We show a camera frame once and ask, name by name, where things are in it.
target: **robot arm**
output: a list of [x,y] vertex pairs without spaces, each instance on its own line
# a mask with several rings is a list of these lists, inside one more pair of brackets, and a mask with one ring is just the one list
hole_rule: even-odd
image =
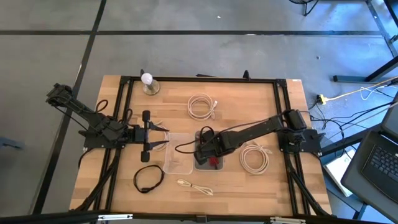
[[126,144],[143,144],[144,150],[141,152],[141,161],[149,161],[149,151],[168,141],[148,142],[149,130],[169,131],[157,127],[150,121],[150,111],[142,112],[144,127],[139,125],[129,125],[120,123],[112,116],[106,116],[103,113],[93,111],[86,105],[75,99],[72,95],[72,89],[66,85],[56,83],[54,88],[47,94],[46,102],[55,107],[64,107],[71,109],[78,116],[85,119],[89,128],[87,131],[79,131],[86,137],[85,147],[87,148],[122,148]]
[[[302,132],[307,128],[300,111],[288,110],[283,112],[282,116],[275,115],[241,131],[221,131],[216,135],[212,130],[207,131],[201,136],[202,144],[195,150],[195,159],[202,165],[210,157],[228,155],[247,141],[279,131],[286,133],[292,146],[299,144],[303,139]],[[284,121],[287,123],[287,128],[283,125]]]

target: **concrete floor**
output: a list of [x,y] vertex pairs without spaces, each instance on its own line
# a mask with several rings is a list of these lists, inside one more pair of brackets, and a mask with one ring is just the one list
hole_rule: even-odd
[[[373,4],[390,35],[398,32],[382,0]],[[99,5],[100,0],[2,0],[0,29],[91,30]],[[301,13],[301,6],[274,0],[114,0],[108,1],[99,29],[377,30],[363,2],[320,1],[308,17]],[[44,102],[45,94],[55,82],[74,84],[87,40],[88,36],[0,35],[0,136],[26,144],[21,151],[0,150],[0,216],[24,215],[31,209],[61,118]],[[335,96],[361,87],[333,83],[331,76],[365,76],[391,58],[381,37],[97,36],[78,99],[93,107],[103,75],[138,75],[141,68],[157,76],[219,77],[241,77],[247,69],[254,78],[302,79],[311,105],[316,94]],[[374,95],[363,101],[354,94],[320,108],[331,118],[390,100]],[[320,116],[316,109],[311,113]],[[382,114],[364,125],[381,118]],[[78,130],[78,125],[70,124],[45,213],[68,210],[84,140]],[[326,136],[337,131],[329,124]],[[335,196],[330,195],[330,201],[335,215],[352,217],[354,211]],[[371,208],[364,218],[388,221]]]

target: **red object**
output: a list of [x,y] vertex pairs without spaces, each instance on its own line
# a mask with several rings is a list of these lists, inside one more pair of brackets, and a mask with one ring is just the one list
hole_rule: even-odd
[[220,162],[218,161],[217,157],[210,157],[209,158],[209,163],[211,166],[217,166]]

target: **plastic container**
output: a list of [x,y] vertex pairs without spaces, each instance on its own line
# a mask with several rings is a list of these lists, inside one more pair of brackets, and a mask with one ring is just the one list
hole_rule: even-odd
[[[166,174],[191,174],[193,170],[193,154],[184,154],[177,152],[175,147],[193,141],[192,134],[170,133],[170,141],[167,145],[163,171]],[[183,152],[193,152],[194,144],[181,146],[178,148]]]

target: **laptop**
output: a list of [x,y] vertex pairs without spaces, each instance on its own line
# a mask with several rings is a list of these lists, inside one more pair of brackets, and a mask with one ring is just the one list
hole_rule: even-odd
[[382,131],[371,131],[361,147],[372,147],[362,175],[378,190],[398,203],[398,106],[390,108],[381,124]]

